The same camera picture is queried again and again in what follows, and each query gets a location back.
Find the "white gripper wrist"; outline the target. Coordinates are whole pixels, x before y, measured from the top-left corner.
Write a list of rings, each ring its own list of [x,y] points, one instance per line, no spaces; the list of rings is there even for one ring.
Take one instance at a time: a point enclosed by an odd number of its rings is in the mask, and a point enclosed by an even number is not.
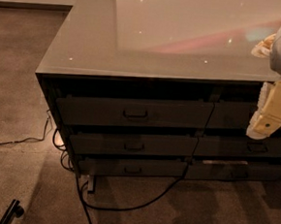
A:
[[[252,48],[251,53],[259,58],[269,57],[275,37],[272,34],[262,39]],[[257,106],[246,131],[252,140],[268,138],[281,127],[281,81],[264,82]]]

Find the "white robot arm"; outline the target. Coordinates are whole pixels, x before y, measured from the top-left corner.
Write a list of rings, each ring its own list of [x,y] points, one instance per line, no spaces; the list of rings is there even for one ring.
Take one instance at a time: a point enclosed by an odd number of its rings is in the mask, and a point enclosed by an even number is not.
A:
[[[255,57],[268,58],[270,69],[281,76],[281,27],[254,46],[251,53]],[[281,80],[264,82],[257,107],[246,131],[252,140],[268,138],[281,127]]]

